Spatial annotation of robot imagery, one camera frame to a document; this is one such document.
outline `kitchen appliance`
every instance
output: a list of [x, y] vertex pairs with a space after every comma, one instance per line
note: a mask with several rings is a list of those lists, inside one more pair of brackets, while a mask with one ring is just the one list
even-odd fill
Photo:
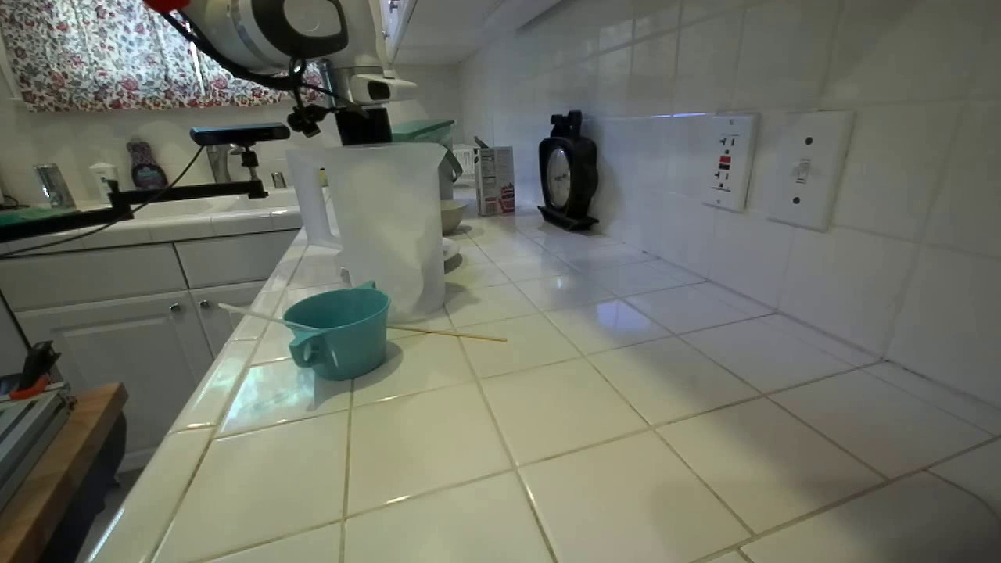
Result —
[[554, 116], [554, 133], [538, 144], [542, 216], [565, 232], [591, 232], [591, 199], [598, 191], [598, 144], [581, 135], [586, 116]]

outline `clear plastic pitcher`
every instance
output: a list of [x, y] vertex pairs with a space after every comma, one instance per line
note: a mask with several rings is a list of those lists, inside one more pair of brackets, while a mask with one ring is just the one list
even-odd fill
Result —
[[345, 265], [391, 297], [394, 320], [434, 317], [444, 305], [442, 160], [437, 144], [289, 155], [298, 187], [329, 182]]

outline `plastic container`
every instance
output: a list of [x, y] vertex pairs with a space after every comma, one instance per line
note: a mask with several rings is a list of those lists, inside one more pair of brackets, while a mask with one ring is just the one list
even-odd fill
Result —
[[329, 290], [286, 312], [290, 361], [318, 378], [360, 378], [385, 364], [388, 296]]
[[442, 160], [437, 144], [289, 155], [298, 187], [318, 191], [322, 179], [332, 186], [332, 222], [345, 251], [337, 268], [375, 282], [391, 297], [394, 320], [437, 317], [444, 305]]

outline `wall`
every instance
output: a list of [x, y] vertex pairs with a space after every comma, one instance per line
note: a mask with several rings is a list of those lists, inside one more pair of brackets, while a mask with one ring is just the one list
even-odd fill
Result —
[[[459, 76], [458, 69], [412, 65], [400, 76], [418, 82], [416, 92], [400, 92], [388, 108], [391, 122], [421, 122], [421, 120], [451, 120], [459, 108]], [[91, 187], [91, 164], [117, 164], [121, 179], [129, 179], [129, 152], [125, 140], [140, 135], [152, 144], [152, 155], [165, 177], [173, 179], [187, 166], [197, 144], [191, 140], [191, 127], [254, 127], [254, 122], [286, 122], [289, 108], [261, 108], [261, 111], [160, 111], [160, 113], [30, 113], [21, 105], [10, 102], [5, 86], [0, 89], [0, 186], [30, 203], [36, 191], [36, 164], [58, 164], [68, 187], [78, 199], [98, 199]], [[286, 152], [302, 148], [311, 140], [293, 139], [290, 144], [261, 144], [261, 173], [268, 182], [272, 173], [286, 173]], [[200, 160], [183, 186], [212, 182], [210, 164]]]
[[[467, 135], [538, 200], [548, 113], [581, 108], [598, 216], [824, 332], [1001, 403], [1001, 6], [994, 0], [576, 0], [462, 65]], [[697, 113], [756, 113], [747, 212], [697, 203]], [[768, 222], [789, 120], [855, 113], [834, 228]]]

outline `wall outlet cover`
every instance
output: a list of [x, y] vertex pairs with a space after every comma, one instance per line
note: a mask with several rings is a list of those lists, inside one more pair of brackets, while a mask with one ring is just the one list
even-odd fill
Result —
[[825, 232], [852, 148], [852, 113], [807, 113], [792, 122], [774, 222]]
[[702, 200], [717, 209], [740, 212], [747, 207], [755, 168], [755, 116], [710, 116], [702, 160], [706, 166]]

